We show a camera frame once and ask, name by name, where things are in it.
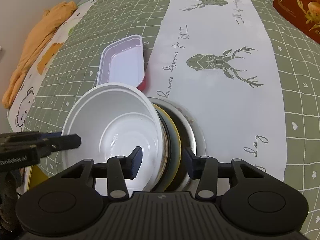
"wall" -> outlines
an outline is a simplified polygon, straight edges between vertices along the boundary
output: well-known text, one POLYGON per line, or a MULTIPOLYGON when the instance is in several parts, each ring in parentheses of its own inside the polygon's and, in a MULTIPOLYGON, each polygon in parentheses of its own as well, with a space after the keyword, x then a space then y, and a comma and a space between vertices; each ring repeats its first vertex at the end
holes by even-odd
MULTIPOLYGON (((29 31, 41 19, 44 9, 61 1, 64 0, 0 0, 0 98, 9 85, 29 31)), ((6 114, 7 110, 0 105, 0 133, 9 131, 6 114)))

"white plastic bowl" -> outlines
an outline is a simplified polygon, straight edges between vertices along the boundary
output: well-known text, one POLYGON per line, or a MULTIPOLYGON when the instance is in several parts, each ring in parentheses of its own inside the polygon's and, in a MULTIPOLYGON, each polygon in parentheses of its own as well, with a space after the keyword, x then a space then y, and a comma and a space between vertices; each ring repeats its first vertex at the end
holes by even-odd
MULTIPOLYGON (((142 147, 142 163, 133 180, 126 179, 133 191, 149 191, 161 177, 163 132, 160 119, 148 98, 138 89, 122 83, 101 84, 86 92, 73 106, 62 134, 76 133, 82 144, 62 153, 63 168, 83 159, 95 163, 128 156, 136 146, 142 147)), ((107 181, 97 179, 96 190, 107 193, 107 181)))

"orange box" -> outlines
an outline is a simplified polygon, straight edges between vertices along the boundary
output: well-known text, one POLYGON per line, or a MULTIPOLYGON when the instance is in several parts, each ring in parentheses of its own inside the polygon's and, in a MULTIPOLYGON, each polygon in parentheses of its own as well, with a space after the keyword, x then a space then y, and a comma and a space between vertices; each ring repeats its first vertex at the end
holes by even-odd
POLYGON ((273 7, 286 20, 320 43, 320 0, 273 0, 273 7))

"cartoon bear print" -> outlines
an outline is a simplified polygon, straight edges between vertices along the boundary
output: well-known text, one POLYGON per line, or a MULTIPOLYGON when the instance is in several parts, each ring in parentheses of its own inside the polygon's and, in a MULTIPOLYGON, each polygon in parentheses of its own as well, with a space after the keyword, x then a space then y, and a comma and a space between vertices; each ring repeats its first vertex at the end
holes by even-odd
POLYGON ((27 113, 30 110, 30 107, 34 99, 35 99, 35 94, 33 93, 33 87, 31 87, 27 91, 27 96, 21 101, 18 114, 16 116, 16 126, 21 127, 21 131, 22 131, 22 126, 24 124, 24 121, 27 117, 27 113))

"rectangular tray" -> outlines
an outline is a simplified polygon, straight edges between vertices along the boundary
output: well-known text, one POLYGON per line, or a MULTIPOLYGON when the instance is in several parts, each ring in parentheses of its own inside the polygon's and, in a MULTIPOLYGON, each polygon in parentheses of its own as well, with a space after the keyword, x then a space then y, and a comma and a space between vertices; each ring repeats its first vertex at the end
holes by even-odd
POLYGON ((100 59, 97 85, 120 82, 145 88, 142 37, 131 35, 107 46, 100 59))

